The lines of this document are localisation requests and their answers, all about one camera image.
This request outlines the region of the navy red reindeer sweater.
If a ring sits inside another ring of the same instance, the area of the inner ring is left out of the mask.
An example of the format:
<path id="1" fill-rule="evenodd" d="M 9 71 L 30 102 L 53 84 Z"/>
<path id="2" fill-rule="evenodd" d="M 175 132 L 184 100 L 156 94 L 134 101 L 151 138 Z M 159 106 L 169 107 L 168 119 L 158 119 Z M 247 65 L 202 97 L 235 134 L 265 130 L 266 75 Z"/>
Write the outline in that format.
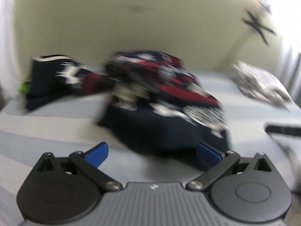
<path id="1" fill-rule="evenodd" d="M 104 74 L 85 78 L 79 94 L 102 90 L 111 97 L 97 124 L 138 153 L 200 169 L 198 143 L 229 149 L 221 103 L 179 58 L 152 50 L 116 52 Z"/>

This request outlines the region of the striped blue bed sheet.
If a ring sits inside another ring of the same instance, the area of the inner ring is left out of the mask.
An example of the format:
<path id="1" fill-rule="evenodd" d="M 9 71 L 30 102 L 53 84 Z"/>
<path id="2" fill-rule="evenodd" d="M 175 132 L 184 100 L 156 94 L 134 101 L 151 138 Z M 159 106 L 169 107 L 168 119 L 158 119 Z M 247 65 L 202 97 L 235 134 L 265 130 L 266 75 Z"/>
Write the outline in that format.
<path id="1" fill-rule="evenodd" d="M 290 146 L 300 155 L 300 139 L 276 135 L 270 138 L 267 124 L 300 125 L 300 108 L 290 103 L 285 109 L 244 96 L 235 85 L 234 75 L 195 71 L 203 87 L 218 99 L 226 114 L 232 149 L 243 157 L 258 152 L 268 155 L 293 191 L 300 182 L 287 156 L 275 143 Z M 66 157 L 108 143 L 108 159 L 100 169 L 120 181 L 187 183 L 200 171 L 175 160 L 146 157 L 125 147 L 110 131 L 97 126 L 108 94 L 66 97 L 33 112 L 24 111 L 21 96 L 1 111 L 1 225 L 19 225 L 22 216 L 16 206 L 16 194 L 32 167 L 45 152 Z"/>

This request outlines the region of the white crumpled garment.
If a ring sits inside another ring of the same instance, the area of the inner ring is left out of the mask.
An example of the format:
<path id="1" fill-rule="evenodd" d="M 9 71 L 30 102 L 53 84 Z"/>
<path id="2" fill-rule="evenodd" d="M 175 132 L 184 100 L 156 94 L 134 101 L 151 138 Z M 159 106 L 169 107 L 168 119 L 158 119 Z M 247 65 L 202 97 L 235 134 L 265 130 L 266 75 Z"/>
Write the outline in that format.
<path id="1" fill-rule="evenodd" d="M 235 83 L 245 96 L 277 108 L 293 102 L 284 85 L 269 71 L 242 61 L 232 66 L 236 72 Z"/>

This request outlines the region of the folded navy white-striped sweater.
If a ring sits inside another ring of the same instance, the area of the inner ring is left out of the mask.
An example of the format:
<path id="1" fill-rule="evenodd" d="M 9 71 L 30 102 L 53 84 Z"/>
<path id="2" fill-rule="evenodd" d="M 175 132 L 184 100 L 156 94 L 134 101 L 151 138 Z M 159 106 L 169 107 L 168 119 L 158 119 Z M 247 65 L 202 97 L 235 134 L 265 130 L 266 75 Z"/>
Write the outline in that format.
<path id="1" fill-rule="evenodd" d="M 33 56 L 26 110 L 34 111 L 58 98 L 79 94 L 85 78 L 93 73 L 65 55 Z"/>

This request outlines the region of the green garment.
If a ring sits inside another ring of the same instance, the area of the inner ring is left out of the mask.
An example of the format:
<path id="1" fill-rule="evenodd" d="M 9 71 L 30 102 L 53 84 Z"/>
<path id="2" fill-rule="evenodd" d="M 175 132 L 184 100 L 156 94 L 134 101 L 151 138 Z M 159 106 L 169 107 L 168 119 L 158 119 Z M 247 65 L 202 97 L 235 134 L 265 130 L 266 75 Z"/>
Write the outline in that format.
<path id="1" fill-rule="evenodd" d="M 22 84 L 20 85 L 20 90 L 19 92 L 21 94 L 28 94 L 29 90 L 30 90 L 30 85 L 31 85 L 31 80 L 24 80 L 22 82 Z"/>

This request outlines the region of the black tape cross on wall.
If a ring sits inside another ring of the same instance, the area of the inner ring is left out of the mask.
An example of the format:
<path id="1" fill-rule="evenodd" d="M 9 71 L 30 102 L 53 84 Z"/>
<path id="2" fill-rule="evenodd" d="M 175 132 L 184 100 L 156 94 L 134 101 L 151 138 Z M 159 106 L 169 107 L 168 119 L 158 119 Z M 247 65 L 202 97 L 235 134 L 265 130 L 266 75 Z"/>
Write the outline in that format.
<path id="1" fill-rule="evenodd" d="M 269 33 L 271 33 L 274 36 L 277 35 L 276 32 L 272 28 L 269 28 L 269 27 L 261 24 L 259 15 L 253 15 L 251 13 L 251 11 L 249 11 L 248 9 L 245 9 L 245 12 L 249 16 L 249 20 L 242 18 L 241 21 L 244 24 L 250 26 L 254 31 L 256 31 L 258 33 L 258 35 L 261 37 L 264 44 L 268 47 L 269 43 L 263 33 L 263 30 L 268 31 Z"/>

